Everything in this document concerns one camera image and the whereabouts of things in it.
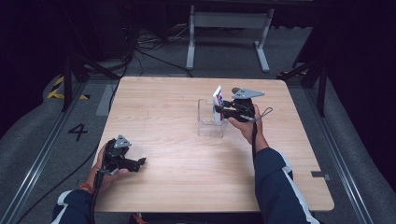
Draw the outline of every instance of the number 4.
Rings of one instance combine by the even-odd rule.
[[[82,133],[87,133],[88,132],[88,131],[84,131],[84,127],[85,127],[85,124],[80,123],[75,128],[69,130],[69,133],[78,133],[77,140],[76,140],[77,142],[79,141],[79,138],[81,137]]]

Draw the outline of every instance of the wooden table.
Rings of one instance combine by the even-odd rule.
[[[313,211],[333,209],[320,171],[286,84],[281,80],[184,77],[124,77],[101,146],[123,134],[132,142],[126,157],[146,157],[139,173],[115,182],[97,200],[98,212],[248,212],[260,211],[254,194],[251,147],[228,125],[223,137],[198,135],[199,99],[212,99],[221,85],[264,91],[253,98],[261,111],[269,145],[289,159],[294,180]]]

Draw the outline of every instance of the white stripe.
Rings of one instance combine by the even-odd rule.
[[[290,176],[288,175],[288,173],[287,173],[285,170],[283,170],[283,173],[285,173],[285,176],[288,178],[289,183],[290,183],[291,186],[293,187],[294,194],[295,194],[296,197],[298,198],[298,201],[299,201],[301,207],[302,207],[303,210],[304,210],[306,221],[309,222],[309,223],[319,224],[319,222],[318,222],[314,217],[312,217],[311,213],[309,212],[308,204],[306,203],[303,194],[302,194],[302,193],[300,192],[300,190],[297,188],[297,186],[296,186],[296,184],[294,183],[294,181],[290,178]]]
[[[291,169],[291,165],[290,162],[288,161],[288,159],[286,159],[286,157],[283,155],[283,153],[278,152],[280,154],[280,156],[282,156],[283,161],[286,163],[286,166],[282,168],[282,170],[286,171],[286,173],[289,173],[292,169]]]
[[[72,190],[65,191],[63,192],[59,198],[58,198],[58,204],[63,205],[64,209],[58,214],[58,216],[51,222],[51,224],[58,224],[61,221],[62,216],[64,215],[64,211],[66,211],[66,208],[68,206],[67,203],[64,202],[64,199],[67,197],[67,195],[71,192]]]

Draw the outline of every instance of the sleeve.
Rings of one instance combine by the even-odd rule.
[[[271,148],[260,150],[254,160],[256,199],[264,223],[318,223],[303,194],[292,180],[289,163]]]
[[[89,224],[92,195],[83,189],[69,190],[58,198],[51,224]]]

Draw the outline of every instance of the equipment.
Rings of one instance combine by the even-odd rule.
[[[251,91],[242,88],[233,88],[233,98],[234,100],[223,101],[223,106],[214,105],[214,110],[221,113],[225,119],[230,117],[237,119],[240,122],[255,121],[254,117],[254,105],[251,101],[252,97],[263,96],[263,91]]]
[[[131,145],[122,135],[119,135],[117,140],[113,138],[107,142],[104,161],[106,169],[103,171],[105,174],[114,175],[122,168],[126,168],[130,172],[139,172],[140,166],[145,163],[146,158],[138,161],[125,159],[125,154]]]

